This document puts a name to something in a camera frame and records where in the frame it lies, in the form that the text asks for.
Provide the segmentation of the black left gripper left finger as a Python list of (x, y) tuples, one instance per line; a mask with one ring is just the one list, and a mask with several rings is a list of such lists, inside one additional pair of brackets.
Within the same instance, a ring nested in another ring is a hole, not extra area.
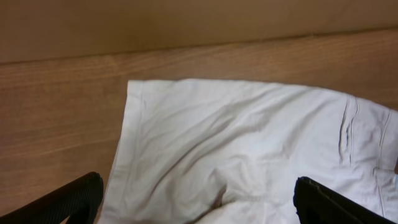
[(104, 183), (97, 172), (89, 172), (53, 192), (1, 217), (13, 224), (93, 224), (103, 200)]

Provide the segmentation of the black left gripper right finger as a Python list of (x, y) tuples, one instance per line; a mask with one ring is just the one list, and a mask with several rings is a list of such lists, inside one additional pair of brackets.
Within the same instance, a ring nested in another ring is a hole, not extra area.
[(394, 224), (309, 177), (296, 180), (293, 203), (301, 224)]

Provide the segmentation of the beige shorts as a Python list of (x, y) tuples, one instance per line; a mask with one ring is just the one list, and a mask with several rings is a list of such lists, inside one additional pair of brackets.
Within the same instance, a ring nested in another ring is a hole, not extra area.
[(397, 112), (346, 93), (129, 81), (100, 223), (298, 223), (307, 176), (397, 221)]

